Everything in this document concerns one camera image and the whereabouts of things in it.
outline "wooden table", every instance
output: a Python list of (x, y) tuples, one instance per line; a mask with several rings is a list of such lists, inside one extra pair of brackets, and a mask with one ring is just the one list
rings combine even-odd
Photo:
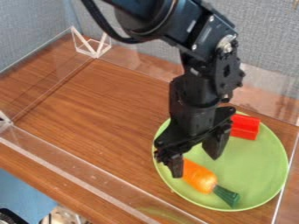
[[(55, 47), (55, 57), (64, 59), (68, 53), (65, 49), (71, 51), (71, 40), (68, 38), (60, 40)], [(5, 88), (1, 88), (3, 95), (7, 96), (5, 102), (9, 102), (4, 104), (8, 115), (9, 113), (16, 115), (15, 111), (25, 105), (27, 97), (32, 96), (27, 94), (20, 97), (20, 92), (8, 94), (15, 91), (15, 87), (23, 84), (24, 92), (32, 88), (33, 93), (36, 89), (43, 91), (48, 87), (44, 83), (55, 80), (57, 71), (65, 69), (63, 63), (57, 65), (56, 62), (56, 68), (52, 69), (51, 55), (52, 51), (45, 49), (5, 76), (15, 84), (11, 87), (4, 85)], [(124, 55), (127, 50), (115, 48), (107, 53), (104, 60)], [(152, 141), (155, 132), (168, 117), (168, 80), (177, 71), (180, 72), (180, 67), (140, 54), (137, 56), (140, 61), (133, 65), (137, 72), (103, 60), (85, 60), (77, 54), (71, 57), (76, 62), (87, 63), (68, 81), (64, 81), (64, 85), (59, 85), (55, 92), (51, 92), (15, 117), (15, 125), (208, 223), (271, 223), (278, 197), (246, 212), (211, 211), (188, 203), (171, 192), (156, 173), (152, 163)], [(35, 78), (29, 82), (31, 79), (20, 75), (21, 71), (25, 71), (28, 77), (39, 76), (39, 81)], [(278, 135), (291, 157), (299, 129), (274, 118), (243, 108), (239, 109), (262, 118), (263, 123)], [(1, 167), (93, 223), (143, 223), (132, 214), (107, 203), (83, 185), (76, 184), (7, 146), (1, 145), (0, 149)], [(278, 213), (278, 223), (299, 221), (298, 179), (299, 153), (296, 152)]]

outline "wood grain surface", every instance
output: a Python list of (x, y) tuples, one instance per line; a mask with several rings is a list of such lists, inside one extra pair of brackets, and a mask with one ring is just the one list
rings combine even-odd
[[(112, 53), (121, 55), (116, 49)], [(152, 63), (159, 66), (163, 62), (152, 59)], [(168, 73), (169, 77), (177, 71), (176, 68), (172, 71)], [(271, 223), (278, 197), (259, 208), (223, 213), (195, 206), (171, 192), (156, 173), (151, 152), (155, 132), (168, 118), (168, 78), (161, 80), (140, 72), (105, 61), (92, 60), (56, 92), (35, 105), (31, 113), (17, 120), (16, 126), (208, 223)], [(262, 118), (291, 157), (299, 129), (268, 116), (244, 109), (242, 111)], [(4, 146), (0, 163), (13, 175), (95, 223), (140, 222), (60, 174), (47, 170)], [(299, 201), (298, 167), (299, 164), (294, 163), (284, 207), (278, 216), (279, 223), (299, 221), (298, 204), (288, 206), (287, 203), (287, 199)]]

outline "black cable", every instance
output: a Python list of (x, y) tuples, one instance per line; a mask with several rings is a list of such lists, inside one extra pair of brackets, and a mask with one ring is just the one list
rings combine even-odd
[(80, 0), (81, 3), (84, 4), (87, 10), (88, 10), (88, 13), (89, 15), (92, 16), (93, 20), (96, 21), (99, 27), (103, 29), (103, 31), (107, 33), (107, 35), (123, 42), (123, 43), (127, 43), (127, 44), (137, 44), (137, 43), (141, 43), (141, 41), (136, 40), (135, 38), (124, 38), (121, 37), (115, 29), (112, 28), (112, 26), (109, 25), (107, 19), (104, 18), (100, 10), (99, 10), (99, 7), (96, 6), (93, 0)]

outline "carrot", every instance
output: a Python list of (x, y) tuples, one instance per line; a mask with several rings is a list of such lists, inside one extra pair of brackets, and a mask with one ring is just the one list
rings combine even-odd
[(200, 193), (215, 193), (231, 207), (238, 204), (239, 194), (219, 186), (213, 172), (187, 158), (183, 160), (183, 180)]

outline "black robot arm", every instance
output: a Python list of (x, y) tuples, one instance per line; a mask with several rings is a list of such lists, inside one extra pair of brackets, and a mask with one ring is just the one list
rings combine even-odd
[(155, 139), (157, 162), (172, 176), (183, 176), (183, 153), (201, 143), (216, 159), (229, 139), (232, 107), (228, 102), (244, 77), (239, 69), (233, 24), (201, 0), (104, 0), (129, 38), (120, 37), (92, 0), (81, 0), (107, 34), (125, 43), (161, 39), (180, 50), (184, 74), (169, 85), (171, 124)]

